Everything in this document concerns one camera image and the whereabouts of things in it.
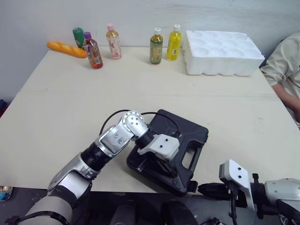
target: green tea bottle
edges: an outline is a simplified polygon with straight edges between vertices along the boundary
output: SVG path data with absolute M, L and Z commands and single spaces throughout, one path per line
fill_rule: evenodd
M 161 62 L 163 37 L 160 35 L 160 32 L 161 28 L 156 27 L 154 29 L 154 35 L 150 40 L 150 62 L 153 64 L 159 64 Z

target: bottle label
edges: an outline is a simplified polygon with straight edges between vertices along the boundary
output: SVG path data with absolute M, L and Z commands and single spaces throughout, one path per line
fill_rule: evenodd
M 176 55 L 180 49 L 180 40 L 179 41 L 169 41 L 168 52 L 171 51 L 172 55 Z
M 101 63 L 99 57 L 96 57 L 96 58 L 95 58 L 95 63 L 96 63 L 96 64 L 100 64 L 100 63 Z
M 121 56 L 119 37 L 106 37 L 113 58 Z
M 90 58 L 91 58 L 91 53 L 90 53 L 90 51 L 91 51 L 91 48 L 92 48 L 92 45 L 85 45 L 84 46 L 84 49 L 85 49 L 85 51 L 86 51 L 86 54 L 88 55 L 88 59 L 90 60 Z
M 150 62 L 158 64 L 161 61 L 163 42 L 150 41 Z
M 96 64 L 101 64 L 102 63 L 102 59 L 101 59 L 101 55 L 100 55 L 100 51 L 98 49 L 98 46 L 96 45 L 85 45 L 84 49 L 88 55 L 88 59 L 90 62 L 95 62 Z

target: pink bottle cap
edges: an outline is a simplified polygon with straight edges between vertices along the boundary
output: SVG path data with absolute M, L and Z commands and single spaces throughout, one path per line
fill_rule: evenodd
M 108 30 L 114 30 L 113 23 L 109 23 L 109 24 L 107 25 L 107 29 L 108 29 Z

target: white wall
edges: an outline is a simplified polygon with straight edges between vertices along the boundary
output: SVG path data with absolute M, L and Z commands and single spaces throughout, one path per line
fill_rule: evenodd
M 149 46 L 154 27 L 167 36 L 186 30 L 247 33 L 269 56 L 279 41 L 300 31 L 299 0 L 2 0 L 0 98 L 11 101 L 47 52 L 51 40 L 74 44 L 72 29 L 90 31 L 106 45 L 114 23 L 124 46 Z

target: purple bottle cap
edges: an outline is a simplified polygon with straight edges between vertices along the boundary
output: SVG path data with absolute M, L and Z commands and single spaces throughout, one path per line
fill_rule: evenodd
M 85 32 L 85 33 L 84 33 L 84 38 L 85 38 L 85 39 L 91 39 L 91 38 L 92 38 L 92 35 L 91 35 L 89 32 Z

